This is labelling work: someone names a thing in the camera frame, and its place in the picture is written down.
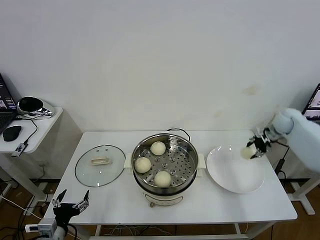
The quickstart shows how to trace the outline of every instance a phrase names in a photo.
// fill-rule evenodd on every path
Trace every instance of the white plate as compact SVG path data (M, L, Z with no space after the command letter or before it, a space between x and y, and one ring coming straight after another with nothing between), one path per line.
M241 147L216 147L206 158L206 167L213 180L224 189L247 194L261 187L265 171L259 158L243 159L240 151Z

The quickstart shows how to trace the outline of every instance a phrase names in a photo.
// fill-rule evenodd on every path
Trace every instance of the wooden floor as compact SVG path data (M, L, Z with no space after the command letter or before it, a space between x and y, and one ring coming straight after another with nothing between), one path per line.
M5 183L0 183L1 189L6 187ZM53 194L57 188L56 183L48 184L45 191L47 193ZM287 193L291 193L293 190L291 186L287 183L285 186ZM31 198L31 194L28 193L23 187L13 188L6 195L11 201L25 207ZM307 215L299 202L294 202L293 205L298 213L298 219L294 221L278 222L273 226L273 231L271 228L267 229L265 232L261 233L255 238L255 240L320 240L320 187L316 187L308 195L308 199L313 206L316 215ZM41 216L40 207L35 211L35 214L39 217ZM22 210L10 206L6 201L2 201L0 204L0 240L12 240L19 239L14 238L16 235L18 220L21 216ZM36 224L38 219L34 216L26 216L23 220L25 224ZM216 234L234 234L235 229L231 224L220 224L220 225L161 225L161 226L140 226L137 228L131 228L134 235L139 236L164 236L167 234L172 235L216 235ZM241 231L245 231L247 224L241 224ZM92 236L94 236L96 231L96 226L84 226ZM100 235L109 234L130 236L132 233L128 229L116 229L113 225L105 225L101 229ZM23 233L24 239L31 239L37 236L37 233ZM67 240L73 240L74 238L70 235L67 236Z

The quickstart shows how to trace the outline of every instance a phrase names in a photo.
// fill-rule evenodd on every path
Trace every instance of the cooker handle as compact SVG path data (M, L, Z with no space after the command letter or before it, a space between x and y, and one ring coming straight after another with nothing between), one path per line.
M205 156L202 153L198 154L198 166L196 167L196 178L203 177L206 169Z
M125 155L125 161L124 161L124 168L125 169L132 169L131 156L132 156L132 153L127 153Z

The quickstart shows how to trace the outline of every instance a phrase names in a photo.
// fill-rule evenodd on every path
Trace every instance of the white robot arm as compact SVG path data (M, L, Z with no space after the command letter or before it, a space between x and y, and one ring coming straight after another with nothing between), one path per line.
M280 138L287 139L289 147L309 169L320 173L320 125L307 120L298 110L287 108L262 133L250 139L247 147L254 144L256 148L251 159L268 152L271 143Z

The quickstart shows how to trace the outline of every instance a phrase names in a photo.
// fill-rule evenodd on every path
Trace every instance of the cable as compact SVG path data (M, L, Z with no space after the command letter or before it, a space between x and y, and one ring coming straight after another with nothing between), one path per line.
M13 230L17 230L17 227L11 227L11 226L4 226L2 228L0 228L0 231L4 230L4 229L13 229Z
M115 236L119 236L119 234L118 234L118 235L114 235L114 234L105 233L105 234L103 234L103 236L112 236L112 237L115 237Z
M4 191L3 191L2 187L1 187L1 185L0 185L0 191L1 191L1 195L4 197ZM7 204L8 204L9 206L13 207L13 208L16 208L16 209L18 208L17 206L12 205L10 202L7 202Z
M286 149L285 154L283 156L283 159L285 159L285 157L287 156L287 153L289 152L289 149L290 149L290 147L288 146L288 148Z
M69 232L68 232L67 234L69 234L71 237L75 237L75 235L72 235L72 234L69 233Z
M141 232L140 232L140 234L139 234L139 236L141 236L141 235L144 233L144 231L147 230L149 227L150 227L150 225L149 225L149 226L146 226L144 229L142 229Z
M26 144L28 142L28 140L33 136L33 134L36 133L36 131L38 131L38 126L35 124L33 119L28 119L28 118L22 118L20 116L17 116L14 118L14 120L29 120L33 123L33 125L35 126L35 130L33 131L33 133L31 133L30 136L28 136L28 138L23 142L24 144Z
M1 197L1 198L3 198L4 200L7 200L8 202L10 202L10 203L12 203L12 204L16 205L17 207L21 208L22 210L24 210L24 211L26 211L26 212L28 212L28 213L32 214L32 215L33 215L33 216L35 216L37 219L40 219L40 220L42 219L42 218L38 217L37 215L33 214L32 212L28 211L27 209L24 209L23 207L19 206L19 205L18 205L18 204L16 204L15 202L13 202L13 201L11 201L11 200L9 200L9 199L5 198L4 196L0 195L0 197Z
M40 178L42 178L44 175L46 175L45 172L45 166L42 166L42 175L40 177L38 177L36 180L33 181L33 183L35 183L36 181L38 181Z
M281 143L281 142L279 142L279 141L272 141L272 143L276 143L276 144L279 144L279 145L281 145L281 146L284 146L284 147L289 148L288 145L285 145L285 144L283 144L283 143Z
M9 237L9 236L14 236L14 235L13 234L5 235L3 238L1 238L1 240L4 240L6 237Z
M45 206L42 205L42 206L39 206L39 207L40 207L40 208L39 208L39 213L40 213L41 217L44 217L44 216L46 215L46 211L47 211L48 208L44 210L44 207L45 207Z
M49 195L46 194L44 203L47 202L48 197L49 197ZM25 208L26 208L27 210L30 209L30 208L41 208L42 206L37 206L37 205L35 205L35 206L28 206L28 204L29 204L29 202L31 201L32 198L33 198L33 196L29 198L29 200L27 201L27 205L26 205ZM18 224L17 224L17 225L18 225L18 230L17 230L17 232L16 232L16 236L18 237L18 239L20 239L19 234L21 234L22 239L24 240L24 239L25 239L25 237L24 237L25 228L22 228L22 226L23 226L23 224L24 224L24 221L25 221L25 218L26 218L27 215L24 215L23 213L24 213L24 212L22 211L21 214L20 214L20 217L19 217L19 219L18 219Z
M135 234L137 234L137 232L136 232L136 231L138 231L137 228L140 228L140 227L144 227L144 225L140 225L140 226L116 225L115 227L109 227L109 228L103 227L103 229L106 229L106 230L112 229L112 231L110 232L110 234L109 234L109 233L106 233L106 234L105 234L106 236L118 236L118 235L114 235L114 234L113 234L113 233L115 232L115 230L118 230L118 231L119 231L119 234L120 234L120 236L121 236L121 230L122 230L122 229L128 229L128 230L130 231L131 235L134 236Z
M246 223L246 228L245 228L245 231L244 231L245 234L247 233L248 228L249 228L249 223L247 222L247 223Z
M273 233L274 233L274 225L272 225L272 228L271 228L271 240L272 240L272 237L273 237Z
M180 131L184 132L184 133L188 136L188 138L189 138L188 141L190 142L191 137L190 137L190 135L187 133L186 130L184 130L184 129L182 129L182 128L176 128L176 127L174 127L174 128L169 128L167 131L171 131L171 130L180 130Z
M159 231L162 232L162 233L165 233L165 234L168 234L168 235L171 235L171 236L172 236L172 233L171 233L171 232L165 231L165 230L163 230L163 229L161 229L161 228L159 228L159 227L150 226L149 228L150 228L150 229L157 229L157 230L159 230Z
M31 201L32 198L33 198L33 196L31 196L31 197L27 200L25 207L28 206L28 204L29 204L29 202ZM19 216L19 219L18 219L18 223L17 223L17 231L16 231L15 236L14 236L13 239L18 239L18 240L19 240L19 239L20 239L20 233L21 233L21 235L22 235L22 239L23 239L23 240L25 239L25 237L24 237L24 231L23 231L23 230L20 230L20 228L21 228L21 226L22 226L22 224L20 223L20 220L21 220L21 218L22 218L23 215L24 215L24 211L21 211L20 216Z
M74 240L77 240L77 236L78 236L78 230L75 227L75 225L72 225L70 223L67 224L68 226L72 227L74 229Z
M38 131L38 126L35 124L35 122L32 119L26 119L26 118L21 118L21 119L30 120L33 123L33 125L35 126L35 130L33 131L33 133L31 133L31 135L28 136L28 138L23 142L24 144L26 144L28 142L28 140L33 136L33 134L35 134L36 131Z
M284 179L287 179L287 175L286 175L286 173L284 171L281 170L279 173L283 173Z
M8 182L11 182L11 181L15 181L15 180L11 179L11 180L8 180L8 181L1 181L0 183L8 183Z

